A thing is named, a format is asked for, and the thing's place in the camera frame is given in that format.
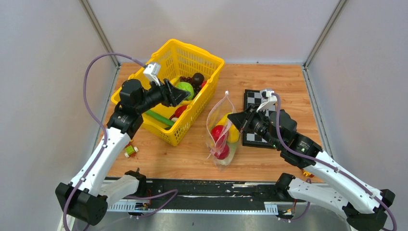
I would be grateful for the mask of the green lettuce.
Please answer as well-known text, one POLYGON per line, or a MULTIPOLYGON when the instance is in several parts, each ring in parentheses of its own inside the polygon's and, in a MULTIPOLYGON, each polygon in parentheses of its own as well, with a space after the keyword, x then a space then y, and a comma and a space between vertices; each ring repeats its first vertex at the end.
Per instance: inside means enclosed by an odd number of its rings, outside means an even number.
POLYGON ((239 147, 238 142, 236 142, 236 143, 226 142, 225 144, 221 148, 212 148, 212 149, 210 149, 210 156, 211 156, 212 160, 214 161, 214 163, 216 165, 218 165, 218 166, 228 166, 231 163, 231 161, 233 160, 234 155, 235 155, 235 153, 237 151, 237 148, 239 147), (214 157, 214 153, 215 152, 220 152, 223 149, 225 144, 227 144, 229 146, 229 148, 230 148, 228 157, 226 157, 224 160, 216 159, 214 157))

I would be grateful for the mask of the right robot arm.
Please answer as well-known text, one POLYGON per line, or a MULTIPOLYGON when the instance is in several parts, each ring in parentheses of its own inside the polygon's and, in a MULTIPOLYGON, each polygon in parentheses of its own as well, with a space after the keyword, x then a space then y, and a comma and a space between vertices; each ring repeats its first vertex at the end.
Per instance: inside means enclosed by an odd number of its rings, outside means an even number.
POLYGON ((390 211, 395 194, 388 189, 369 186, 342 168, 312 139, 297 132, 297 122, 284 110, 266 116, 254 108, 228 115, 239 131, 255 132, 290 165, 324 180, 328 187, 308 184, 294 175, 283 173, 275 184, 275 195, 281 201, 304 200, 329 209, 346 219, 358 231, 384 230, 388 219, 397 229, 390 211))

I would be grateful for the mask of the clear zip top bag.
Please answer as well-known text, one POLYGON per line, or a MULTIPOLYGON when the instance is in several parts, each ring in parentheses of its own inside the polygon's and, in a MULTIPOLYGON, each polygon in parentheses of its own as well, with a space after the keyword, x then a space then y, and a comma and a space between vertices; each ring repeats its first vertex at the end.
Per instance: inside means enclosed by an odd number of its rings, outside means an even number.
MULTIPOLYGON (((207 158, 211 159, 210 156, 210 149, 212 148, 221 148, 226 142, 227 142, 227 138, 223 143, 217 142, 214 143, 214 140, 212 138, 211 135, 211 130, 217 125, 217 123, 221 120, 221 118, 227 114, 227 113, 235 113, 236 109, 230 99, 230 93, 229 91, 225 91, 224 97, 218 101, 215 106, 210 110, 207 119, 206 119, 206 131, 207 131, 207 139, 206 139, 206 145, 209 149, 209 155, 207 158)), ((227 137, 228 137, 228 131, 230 126, 232 125, 232 123, 230 121, 228 121, 227 125, 225 126, 223 133, 227 133, 227 137)), ((226 168, 228 168, 228 166, 218 166, 216 165, 216 167, 218 168, 219 171, 224 171, 226 168)))

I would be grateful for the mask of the yellow bell pepper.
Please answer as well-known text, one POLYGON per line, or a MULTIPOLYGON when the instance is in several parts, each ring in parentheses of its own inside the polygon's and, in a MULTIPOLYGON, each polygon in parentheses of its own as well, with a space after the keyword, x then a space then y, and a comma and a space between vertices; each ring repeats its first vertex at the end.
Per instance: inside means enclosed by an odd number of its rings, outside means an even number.
MULTIPOLYGON (((221 118, 221 120, 217 123, 217 126, 218 125, 223 125, 223 126, 226 126, 227 125, 227 123, 228 123, 228 115, 229 115, 230 113, 227 113, 227 114, 225 114, 222 118, 221 118)), ((239 140, 239 137, 240 137, 240 133, 239 133, 239 131, 236 129, 236 127, 232 124, 231 126, 230 126, 230 128, 229 128, 229 131, 228 131, 228 137, 227 137, 227 142, 229 142, 229 143, 236 143, 238 140, 239 140)))

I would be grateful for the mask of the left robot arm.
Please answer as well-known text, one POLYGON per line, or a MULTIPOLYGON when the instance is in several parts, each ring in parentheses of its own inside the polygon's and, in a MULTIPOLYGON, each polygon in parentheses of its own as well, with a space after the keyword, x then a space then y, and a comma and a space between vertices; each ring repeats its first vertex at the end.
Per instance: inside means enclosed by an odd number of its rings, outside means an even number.
POLYGON ((168 79, 163 83, 152 81, 150 85, 146 90, 137 79, 122 84, 120 101, 103 129, 97 148, 77 175, 68 184, 60 183, 55 190, 66 215, 95 226, 114 203, 128 195, 141 199, 147 194, 146 176, 138 171, 127 171, 106 186, 103 182, 118 155, 141 127, 143 113, 159 104, 176 107, 191 95, 168 79))

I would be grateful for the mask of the dark red pomegranate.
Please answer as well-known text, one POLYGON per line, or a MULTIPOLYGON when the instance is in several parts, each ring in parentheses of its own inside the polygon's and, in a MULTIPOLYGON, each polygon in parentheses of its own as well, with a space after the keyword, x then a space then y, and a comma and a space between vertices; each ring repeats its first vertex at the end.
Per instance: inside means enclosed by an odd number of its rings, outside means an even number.
POLYGON ((211 135, 214 140, 214 143, 220 142, 223 143, 226 138, 227 138, 227 133, 223 133, 225 126, 224 125, 216 125, 212 130, 211 130, 211 135))

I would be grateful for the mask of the red yellow apple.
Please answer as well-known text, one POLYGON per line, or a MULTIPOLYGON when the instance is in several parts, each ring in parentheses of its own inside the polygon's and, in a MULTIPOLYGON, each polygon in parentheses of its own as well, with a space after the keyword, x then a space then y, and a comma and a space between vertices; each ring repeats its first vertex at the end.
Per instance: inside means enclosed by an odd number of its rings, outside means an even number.
POLYGON ((229 146, 225 144, 220 152, 214 153, 214 157, 218 160, 224 160, 226 157, 228 157, 229 153, 230 153, 229 146))

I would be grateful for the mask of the green vegetable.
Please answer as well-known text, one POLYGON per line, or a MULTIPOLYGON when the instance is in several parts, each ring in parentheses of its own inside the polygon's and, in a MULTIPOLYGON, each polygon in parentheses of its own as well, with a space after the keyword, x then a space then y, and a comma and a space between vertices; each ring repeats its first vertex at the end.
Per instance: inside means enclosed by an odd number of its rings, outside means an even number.
POLYGON ((190 100, 192 100, 194 98, 194 96, 195 96, 194 88, 190 83, 188 83, 188 82, 179 82, 176 85, 176 87, 178 89, 188 91, 190 93, 189 97, 187 98, 188 101, 190 101, 190 100))

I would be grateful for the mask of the green cucumber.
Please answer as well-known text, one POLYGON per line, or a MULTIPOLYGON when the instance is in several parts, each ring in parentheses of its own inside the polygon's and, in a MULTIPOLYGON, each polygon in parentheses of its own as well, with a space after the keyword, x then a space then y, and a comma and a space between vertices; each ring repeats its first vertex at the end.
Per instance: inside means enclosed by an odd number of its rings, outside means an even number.
POLYGON ((174 125, 175 122, 173 122, 172 120, 152 111, 152 110, 148 110, 145 112, 148 116, 154 118, 155 120, 167 125, 168 127, 172 127, 174 125))

